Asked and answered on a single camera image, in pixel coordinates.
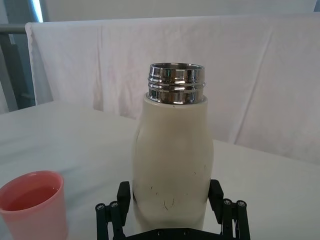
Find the black robotic gripper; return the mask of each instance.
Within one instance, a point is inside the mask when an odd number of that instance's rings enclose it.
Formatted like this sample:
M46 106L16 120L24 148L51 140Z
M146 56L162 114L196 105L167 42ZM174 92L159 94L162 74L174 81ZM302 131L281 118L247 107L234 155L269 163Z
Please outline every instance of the black robotic gripper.
M95 206L97 240L109 240L108 223L112 223L113 240L250 240L247 204L242 200L232 202L224 198L220 183L215 179L210 181L208 198L221 225L220 234L191 228L164 228L125 236L123 226L126 224L131 194L129 182L123 181L118 189L117 201Z

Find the bottle opening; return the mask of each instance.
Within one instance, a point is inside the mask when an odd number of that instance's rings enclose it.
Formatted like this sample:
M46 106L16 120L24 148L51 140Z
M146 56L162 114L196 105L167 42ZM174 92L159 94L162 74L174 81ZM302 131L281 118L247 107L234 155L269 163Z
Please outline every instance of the bottle opening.
M180 63L180 62L160 62L151 64L151 67L165 70L197 70L205 67L197 64Z

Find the cup rim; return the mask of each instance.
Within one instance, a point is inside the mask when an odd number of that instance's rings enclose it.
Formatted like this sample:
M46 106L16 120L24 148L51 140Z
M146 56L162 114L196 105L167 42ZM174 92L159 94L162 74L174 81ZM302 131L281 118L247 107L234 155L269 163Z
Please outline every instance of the cup rim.
M59 196L59 193L61 191L63 191L63 187L64 187L64 178L63 178L63 176L60 173L56 172L56 171L41 170L41 171L33 171L33 172L29 172L29 173L23 174L21 176L18 176L16 178L12 179L11 181L7 182L5 185L3 185L0 188L0 198L1 198L1 195L10 187L10 185L14 184L16 181L18 181L18 180L20 180L22 178L28 177L30 175L37 175L37 174L50 174L50 175L54 175L55 177L57 177L58 181L60 182L59 189L51 197L49 197L47 200L41 202L38 205L29 207L29 208L26 208L26 209L8 211L8 210L4 210L4 209L2 209L0 207L0 213L1 214L15 215L15 214L34 212L35 210L42 209L43 207L49 205L51 202L53 202Z

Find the stainless steel bottle neck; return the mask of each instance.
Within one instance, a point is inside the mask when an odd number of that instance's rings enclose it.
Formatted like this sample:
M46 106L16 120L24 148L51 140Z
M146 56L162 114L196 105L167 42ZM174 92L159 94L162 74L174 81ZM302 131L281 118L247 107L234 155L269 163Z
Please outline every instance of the stainless steel bottle neck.
M205 68L187 63L150 65L147 97L157 103L187 105L204 101Z

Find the pink liquid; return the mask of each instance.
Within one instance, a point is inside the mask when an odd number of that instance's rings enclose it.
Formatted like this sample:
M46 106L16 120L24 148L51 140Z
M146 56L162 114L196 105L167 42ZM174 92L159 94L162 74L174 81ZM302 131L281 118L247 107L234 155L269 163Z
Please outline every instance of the pink liquid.
M32 208L51 198L57 191L57 189L51 186L37 188L12 201L5 210L19 211Z

